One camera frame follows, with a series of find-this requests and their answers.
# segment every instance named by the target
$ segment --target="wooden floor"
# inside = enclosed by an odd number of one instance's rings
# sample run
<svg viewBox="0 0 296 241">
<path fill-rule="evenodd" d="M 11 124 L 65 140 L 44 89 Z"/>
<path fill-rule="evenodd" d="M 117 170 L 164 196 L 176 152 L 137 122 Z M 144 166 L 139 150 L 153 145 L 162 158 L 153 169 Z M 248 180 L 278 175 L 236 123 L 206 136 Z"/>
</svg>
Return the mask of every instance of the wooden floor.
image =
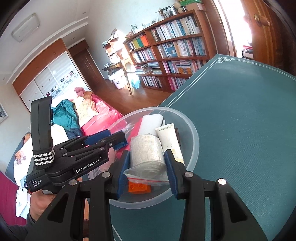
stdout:
<svg viewBox="0 0 296 241">
<path fill-rule="evenodd" d="M 158 90 L 132 88 L 133 95 L 130 95 L 127 85 L 118 90 L 109 80 L 100 82 L 97 86 L 91 86 L 93 92 L 116 110 L 126 115 L 135 110 L 146 107 L 158 106 L 171 94 Z"/>
</svg>

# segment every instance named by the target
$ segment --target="green tablecloth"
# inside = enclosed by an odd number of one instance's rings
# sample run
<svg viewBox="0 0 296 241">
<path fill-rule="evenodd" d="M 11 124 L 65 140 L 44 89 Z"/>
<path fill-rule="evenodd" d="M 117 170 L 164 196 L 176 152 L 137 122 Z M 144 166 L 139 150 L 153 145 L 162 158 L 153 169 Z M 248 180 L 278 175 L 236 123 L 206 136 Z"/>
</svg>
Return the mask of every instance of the green tablecloth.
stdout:
<svg viewBox="0 0 296 241">
<path fill-rule="evenodd" d="M 196 126 L 200 153 L 194 173 L 225 178 L 268 240 L 296 206 L 296 79 L 255 61 L 216 55 L 161 106 Z M 184 201 L 174 197 L 140 210 L 111 206 L 123 241 L 179 240 Z M 210 240 L 207 205 L 206 240 Z"/>
</svg>

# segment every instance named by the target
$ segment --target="bandage roll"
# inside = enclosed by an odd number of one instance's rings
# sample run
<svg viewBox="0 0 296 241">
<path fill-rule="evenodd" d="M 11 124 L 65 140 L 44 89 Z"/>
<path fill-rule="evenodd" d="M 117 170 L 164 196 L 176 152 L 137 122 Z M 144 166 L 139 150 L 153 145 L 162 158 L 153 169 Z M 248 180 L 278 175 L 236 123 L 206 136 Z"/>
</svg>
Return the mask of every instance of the bandage roll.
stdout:
<svg viewBox="0 0 296 241">
<path fill-rule="evenodd" d="M 157 137 L 147 134 L 132 139 L 132 167 L 137 167 L 138 176 L 150 178 L 154 178 L 166 170 L 163 150 Z"/>
</svg>

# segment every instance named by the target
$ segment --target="teal jacket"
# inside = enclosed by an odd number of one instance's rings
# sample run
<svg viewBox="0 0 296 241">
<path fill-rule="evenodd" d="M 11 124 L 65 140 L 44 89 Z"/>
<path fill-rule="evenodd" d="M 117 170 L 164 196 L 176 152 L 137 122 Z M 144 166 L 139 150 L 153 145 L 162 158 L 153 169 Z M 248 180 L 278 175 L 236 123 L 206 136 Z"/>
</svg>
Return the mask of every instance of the teal jacket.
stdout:
<svg viewBox="0 0 296 241">
<path fill-rule="evenodd" d="M 56 107 L 52 108 L 52 124 L 58 124 L 65 130 L 71 131 L 72 128 L 79 128 L 79 120 L 73 108 L 74 103 L 69 100 L 62 100 Z"/>
</svg>

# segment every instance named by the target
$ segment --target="blue gripper pad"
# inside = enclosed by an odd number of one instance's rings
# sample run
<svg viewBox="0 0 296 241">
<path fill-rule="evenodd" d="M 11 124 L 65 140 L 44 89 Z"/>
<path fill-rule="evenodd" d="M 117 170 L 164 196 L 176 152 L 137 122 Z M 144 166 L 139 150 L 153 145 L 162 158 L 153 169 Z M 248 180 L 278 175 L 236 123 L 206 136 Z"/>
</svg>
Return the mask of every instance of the blue gripper pad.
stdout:
<svg viewBox="0 0 296 241">
<path fill-rule="evenodd" d="M 124 188 L 127 183 L 127 177 L 126 175 L 123 174 L 123 172 L 130 167 L 130 154 L 131 153 L 129 151 L 124 151 L 120 158 L 120 160 L 124 159 L 124 163 L 122 165 L 122 168 L 118 177 L 118 189 L 117 189 L 118 197 L 120 197 L 124 192 Z"/>
<path fill-rule="evenodd" d="M 171 163 L 172 161 L 175 161 L 175 158 L 171 150 L 165 151 L 164 159 L 165 159 L 165 164 L 167 166 L 167 174 L 168 174 L 168 180 L 170 183 L 170 189 L 172 191 L 172 194 L 175 196 L 175 198 L 177 198 L 177 194 L 178 194 L 177 177 L 175 175 L 175 171 Z"/>
<path fill-rule="evenodd" d="M 111 135 L 111 132 L 109 130 L 100 131 L 96 134 L 88 136 L 87 139 L 85 140 L 85 144 L 91 146 L 93 144 L 96 144 L 99 140 L 106 138 L 109 135 Z"/>
<path fill-rule="evenodd" d="M 125 147 L 128 145 L 127 140 L 125 139 L 123 142 L 118 143 L 117 145 L 113 146 L 114 150 L 119 150 L 122 147 Z"/>
</svg>

